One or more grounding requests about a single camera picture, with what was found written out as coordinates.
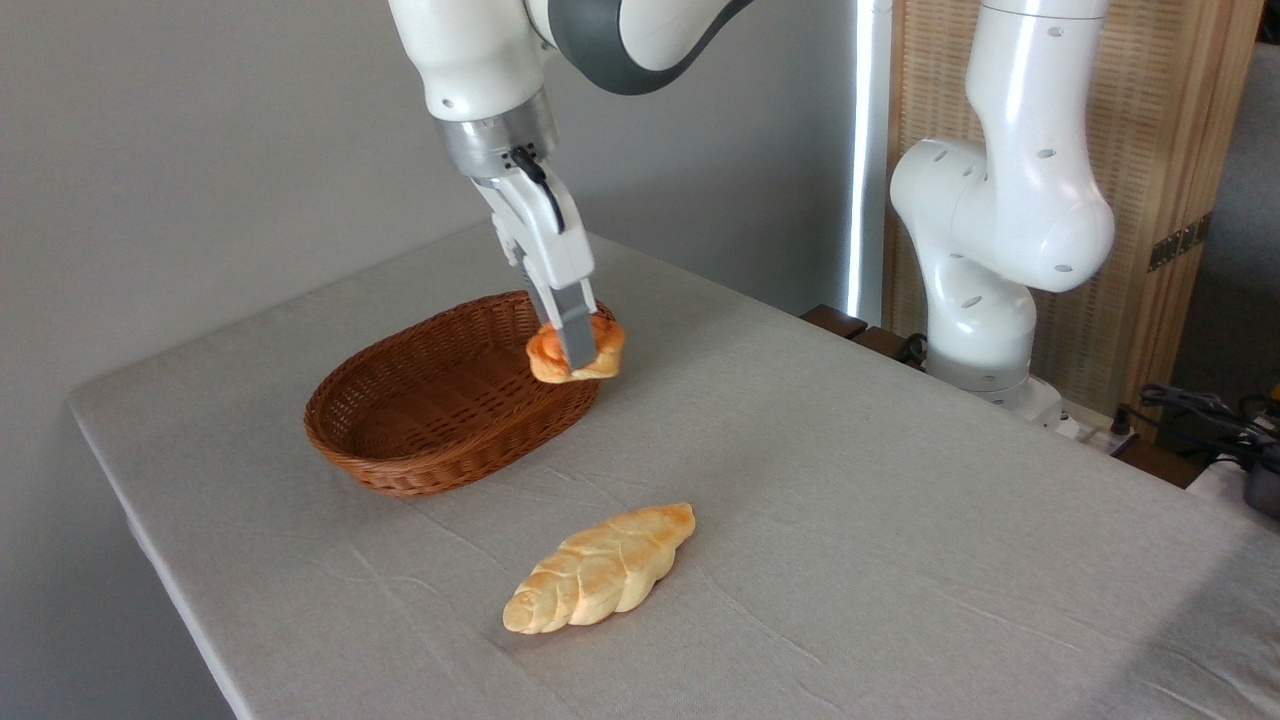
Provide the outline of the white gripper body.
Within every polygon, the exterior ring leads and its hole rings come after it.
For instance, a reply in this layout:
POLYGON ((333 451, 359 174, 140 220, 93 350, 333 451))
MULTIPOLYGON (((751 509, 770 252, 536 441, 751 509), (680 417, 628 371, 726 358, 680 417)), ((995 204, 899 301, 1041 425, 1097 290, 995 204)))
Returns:
POLYGON ((508 263, 521 265, 538 287, 564 290, 590 278, 595 261, 576 204, 553 170, 545 183, 521 170, 475 179, 508 263))

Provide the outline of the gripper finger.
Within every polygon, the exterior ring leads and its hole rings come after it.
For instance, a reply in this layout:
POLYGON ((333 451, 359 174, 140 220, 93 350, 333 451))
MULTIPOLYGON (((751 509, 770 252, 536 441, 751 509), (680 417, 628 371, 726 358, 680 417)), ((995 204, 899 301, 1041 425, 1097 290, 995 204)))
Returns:
POLYGON ((540 301, 556 331, 570 370, 579 370, 596 360, 598 348, 593 329, 596 304, 590 281, 580 281, 562 290, 540 287, 540 301))
POLYGON ((526 258, 525 251, 518 246, 515 233, 506 227, 503 220, 494 220, 493 225, 495 228, 495 233, 500 242, 503 252, 509 261, 509 265, 512 265, 512 268, 516 268, 520 272, 521 277, 524 278, 527 296, 530 297, 530 301, 534 306, 539 322, 541 324, 547 324, 549 322, 549 315, 545 310, 544 302, 541 301, 539 290, 535 286, 532 277, 530 275, 530 272, 525 265, 525 258, 526 258))

